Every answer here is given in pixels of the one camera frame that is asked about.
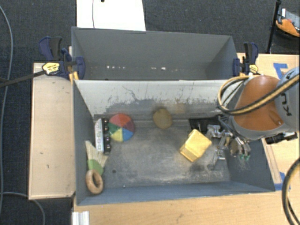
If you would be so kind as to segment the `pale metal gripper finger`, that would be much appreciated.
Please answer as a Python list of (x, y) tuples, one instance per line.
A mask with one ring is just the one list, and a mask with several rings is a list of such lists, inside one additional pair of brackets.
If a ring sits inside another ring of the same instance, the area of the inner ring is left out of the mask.
[(222, 137), (218, 145), (214, 146), (214, 153), (212, 159), (208, 163), (209, 170), (214, 170), (219, 160), (225, 160), (225, 156), (224, 156), (224, 151), (226, 149), (225, 142), (226, 142), (226, 138)]
[(207, 138), (221, 138), (225, 135), (225, 130), (221, 130), (219, 125), (208, 125), (207, 126)]

